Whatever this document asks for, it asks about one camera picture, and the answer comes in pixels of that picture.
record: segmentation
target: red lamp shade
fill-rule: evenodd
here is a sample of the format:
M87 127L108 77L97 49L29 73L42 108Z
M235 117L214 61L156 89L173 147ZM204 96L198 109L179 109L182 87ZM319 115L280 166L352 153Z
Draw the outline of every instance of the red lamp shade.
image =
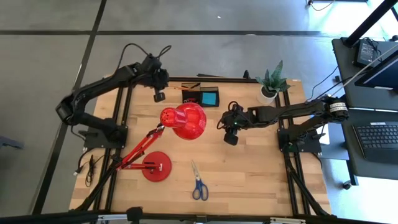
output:
M173 128L176 135L182 139L194 140L206 127L206 114L196 103L184 103L177 108L166 108L160 114L160 122Z

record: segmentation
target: red lamp base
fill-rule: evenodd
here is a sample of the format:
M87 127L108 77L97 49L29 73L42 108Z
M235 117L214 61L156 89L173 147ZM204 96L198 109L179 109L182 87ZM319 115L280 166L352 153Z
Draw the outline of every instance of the red lamp base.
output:
M145 164L145 162L155 162L156 164L162 164L161 171L160 169L142 170L142 174L144 174L144 177L149 181L160 182L166 179L172 171L172 161L164 152L149 153L142 161L143 164Z

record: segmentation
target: scissors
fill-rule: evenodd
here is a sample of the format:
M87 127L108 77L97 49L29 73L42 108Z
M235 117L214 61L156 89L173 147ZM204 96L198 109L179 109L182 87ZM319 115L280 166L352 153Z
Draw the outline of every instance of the scissors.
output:
M195 190L192 192L192 197L195 200L199 200L201 198L202 200L207 200L209 198L209 191L207 189L207 186L201 181L198 168L196 167L195 163L191 161L192 163L192 169L193 173L195 174L195 178L197 181L197 186L195 187Z

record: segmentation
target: blue scissors handle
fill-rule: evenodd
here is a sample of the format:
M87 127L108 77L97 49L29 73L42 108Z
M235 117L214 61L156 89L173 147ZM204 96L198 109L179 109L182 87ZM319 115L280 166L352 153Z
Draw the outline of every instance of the blue scissors handle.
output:
M192 197L195 200L199 200L200 198L202 200L207 200L209 198L207 186L201 180L197 180L197 186L192 192Z

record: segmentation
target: red desk lamp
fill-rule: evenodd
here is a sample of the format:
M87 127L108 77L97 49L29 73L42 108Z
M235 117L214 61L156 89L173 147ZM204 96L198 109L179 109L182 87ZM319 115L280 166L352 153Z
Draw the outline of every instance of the red desk lamp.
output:
M165 127L182 139L194 140L201 136L206 127L206 114L196 103L184 103L177 108L166 108L160 114L160 124L149 131L147 136L122 160L117 170L140 169L144 177L153 182L166 179L172 170L172 161L164 152L149 153L142 164L133 164L144 155L144 151L159 137Z

